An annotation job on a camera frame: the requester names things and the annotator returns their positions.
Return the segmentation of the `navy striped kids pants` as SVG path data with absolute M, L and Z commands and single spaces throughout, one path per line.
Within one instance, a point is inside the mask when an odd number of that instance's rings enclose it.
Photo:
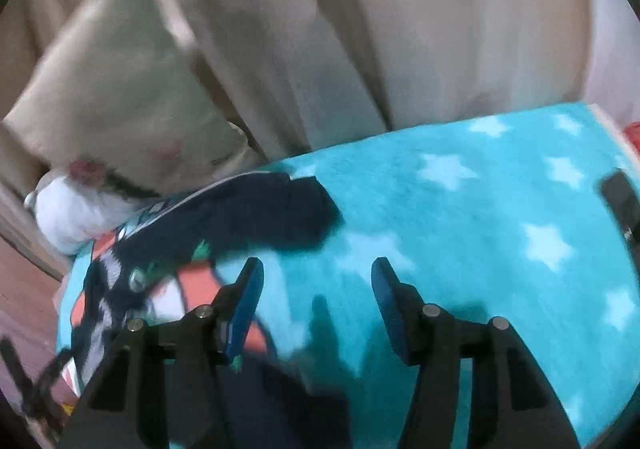
M 116 241 L 89 266 L 84 313 L 72 334 L 85 388 L 116 337 L 131 320 L 141 319 L 146 299 L 165 278 L 196 263 L 214 266 L 252 247 L 315 249 L 341 219 L 314 177 L 253 173 L 196 191 Z

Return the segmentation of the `turquoise cartoon fleece blanket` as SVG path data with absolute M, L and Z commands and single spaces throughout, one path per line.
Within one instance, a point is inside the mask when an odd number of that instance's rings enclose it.
M 314 177 L 341 212 L 320 247 L 270 247 L 165 278 L 139 317 L 181 318 L 210 302 L 247 258 L 265 287 L 247 344 L 292 365 L 314 391 L 345 395 L 352 442 L 390 448 L 416 373 L 393 354 L 371 289 L 379 257 L 454 316 L 509 319 L 581 443 L 613 424 L 639 382 L 639 278 L 600 192 L 634 155 L 593 109 L 563 104 L 425 125 L 306 154 L 257 173 Z M 147 206 L 77 254 L 58 319 L 72 345 L 90 264 L 186 197 Z

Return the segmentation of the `black phone on bed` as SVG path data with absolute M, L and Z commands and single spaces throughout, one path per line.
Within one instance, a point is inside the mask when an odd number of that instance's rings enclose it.
M 639 197 L 628 176 L 616 170 L 600 183 L 601 196 L 628 243 L 639 243 Z

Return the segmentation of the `beige floral print pillow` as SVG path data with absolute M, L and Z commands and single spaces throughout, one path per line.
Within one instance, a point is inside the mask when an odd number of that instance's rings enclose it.
M 198 189 L 257 162 L 189 68 L 156 0 L 81 6 L 6 124 L 50 165 L 94 161 L 139 194 Z

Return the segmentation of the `red plastic bag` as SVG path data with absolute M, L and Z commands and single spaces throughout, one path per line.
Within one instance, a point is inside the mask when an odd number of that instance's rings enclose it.
M 631 146 L 640 152 L 640 122 L 637 121 L 625 126 L 623 133 Z

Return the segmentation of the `beige curtain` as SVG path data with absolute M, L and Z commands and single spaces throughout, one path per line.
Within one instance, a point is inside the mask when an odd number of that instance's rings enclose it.
M 4 168 L 32 154 L 6 117 L 91 0 L 9 0 L 1 14 Z M 156 0 L 256 164 L 432 122 L 574 100 L 589 0 Z

